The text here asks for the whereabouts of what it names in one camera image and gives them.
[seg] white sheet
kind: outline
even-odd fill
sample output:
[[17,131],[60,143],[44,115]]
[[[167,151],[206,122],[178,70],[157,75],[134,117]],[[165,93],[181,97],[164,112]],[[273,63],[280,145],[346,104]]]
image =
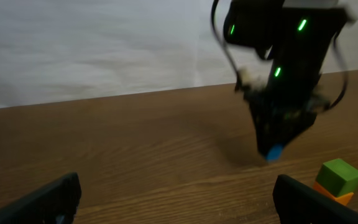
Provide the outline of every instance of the white sheet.
[[[0,0],[0,108],[234,82],[211,35],[211,3]],[[229,1],[218,7],[221,26]],[[358,69],[358,21],[340,44]],[[254,75],[270,70],[250,50],[234,55]],[[338,70],[329,54],[324,71]]]

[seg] wooden table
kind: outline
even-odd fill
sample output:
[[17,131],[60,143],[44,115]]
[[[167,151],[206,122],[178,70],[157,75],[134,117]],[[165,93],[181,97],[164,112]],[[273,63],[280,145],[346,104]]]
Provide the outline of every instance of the wooden table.
[[[323,76],[335,98],[341,74]],[[267,164],[233,85],[0,109],[0,207],[77,171],[75,223],[279,223],[278,174],[358,168],[358,71],[343,101]],[[358,191],[349,206],[358,211]]]

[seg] green block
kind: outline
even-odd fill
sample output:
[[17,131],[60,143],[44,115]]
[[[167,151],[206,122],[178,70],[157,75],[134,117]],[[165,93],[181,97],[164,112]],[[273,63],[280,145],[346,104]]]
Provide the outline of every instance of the green block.
[[334,159],[323,164],[316,181],[333,196],[340,197],[358,188],[358,170],[342,159]]

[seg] wire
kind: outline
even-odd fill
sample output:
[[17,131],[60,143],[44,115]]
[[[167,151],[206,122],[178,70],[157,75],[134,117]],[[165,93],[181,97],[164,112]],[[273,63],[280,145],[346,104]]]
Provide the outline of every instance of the wire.
[[339,33],[336,34],[336,36],[334,37],[334,42],[333,42],[333,50],[334,50],[334,54],[336,56],[337,62],[339,64],[340,69],[342,69],[343,72],[343,86],[342,86],[342,91],[339,94],[339,96],[336,98],[336,100],[334,101],[334,103],[332,103],[327,110],[331,110],[333,109],[344,97],[346,90],[347,90],[347,84],[349,83],[349,71],[347,70],[347,65],[345,60],[342,57],[342,53],[340,52],[340,50],[338,49],[337,43],[336,43],[336,39],[338,37]]
[[216,12],[216,8],[218,6],[218,2],[219,0],[214,0],[214,2],[212,3],[212,9],[211,9],[211,27],[212,27],[212,32],[214,34],[215,39],[217,40],[217,42],[219,43],[219,46],[221,46],[223,53],[226,55],[227,59],[229,60],[230,66],[233,69],[234,73],[236,74],[236,78],[237,78],[237,83],[236,83],[236,88],[235,90],[239,90],[242,88],[242,81],[241,81],[241,76],[240,73],[237,69],[237,65],[233,59],[233,57],[231,56],[231,54],[229,53],[227,46],[226,46],[226,42],[224,40],[222,40],[218,34],[218,32],[216,31],[216,25],[215,25],[215,12]]

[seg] white backdrop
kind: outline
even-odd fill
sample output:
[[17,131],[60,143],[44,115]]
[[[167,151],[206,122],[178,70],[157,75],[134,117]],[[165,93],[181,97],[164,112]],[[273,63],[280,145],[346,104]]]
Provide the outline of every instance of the white backdrop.
[[[358,15],[358,0],[348,2]],[[211,35],[211,3],[0,0],[0,108],[232,83]],[[221,0],[219,27],[228,7]],[[339,43],[349,68],[358,69],[358,21]],[[234,55],[253,75],[267,76],[270,64],[251,51]],[[323,69],[339,70],[331,54]]]

